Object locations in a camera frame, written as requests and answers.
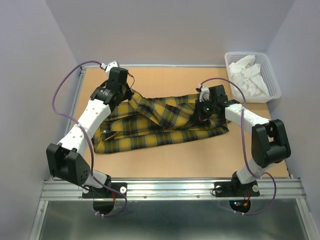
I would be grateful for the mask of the yellow plaid long sleeve shirt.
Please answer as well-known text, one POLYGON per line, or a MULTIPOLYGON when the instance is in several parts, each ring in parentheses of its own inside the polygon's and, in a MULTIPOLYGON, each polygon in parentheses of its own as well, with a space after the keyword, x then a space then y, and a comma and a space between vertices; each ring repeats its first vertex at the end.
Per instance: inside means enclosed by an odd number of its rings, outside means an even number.
POLYGON ((205 120, 194 117, 198 99, 198 94, 145 98, 134 92, 99 126, 92 138, 94 152, 114 154, 228 133, 226 121, 216 114, 205 120))

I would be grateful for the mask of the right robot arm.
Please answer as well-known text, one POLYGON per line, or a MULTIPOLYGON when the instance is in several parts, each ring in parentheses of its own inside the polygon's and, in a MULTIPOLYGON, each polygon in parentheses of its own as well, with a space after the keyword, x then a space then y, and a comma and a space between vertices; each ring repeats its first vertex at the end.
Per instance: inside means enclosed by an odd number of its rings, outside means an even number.
POLYGON ((223 85, 205 87, 199 84, 196 90, 199 93, 194 111, 197 120, 204 121, 218 115, 240 126, 241 132, 251 135, 251 159, 245 161, 244 167, 236 171, 231 180, 217 182, 213 194, 216 197, 259 196, 257 179, 268 168, 291 155, 284 123, 259 116, 237 100, 229 100, 223 85))

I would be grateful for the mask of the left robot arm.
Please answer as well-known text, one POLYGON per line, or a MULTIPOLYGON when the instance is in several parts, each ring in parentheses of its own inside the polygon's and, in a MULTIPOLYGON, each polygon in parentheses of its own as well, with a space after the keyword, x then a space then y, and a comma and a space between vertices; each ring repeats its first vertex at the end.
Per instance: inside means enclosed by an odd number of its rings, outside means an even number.
POLYGON ((50 174, 76 186, 94 188, 100 197, 111 193, 109 177, 96 171, 93 163, 85 160, 86 149, 93 155, 92 138, 96 130, 112 111, 123 101, 130 100, 133 92, 127 83, 129 71, 117 61, 102 63, 101 69, 107 75, 104 81, 90 95, 85 110, 79 119, 69 116, 74 122, 69 132, 46 149, 50 174))

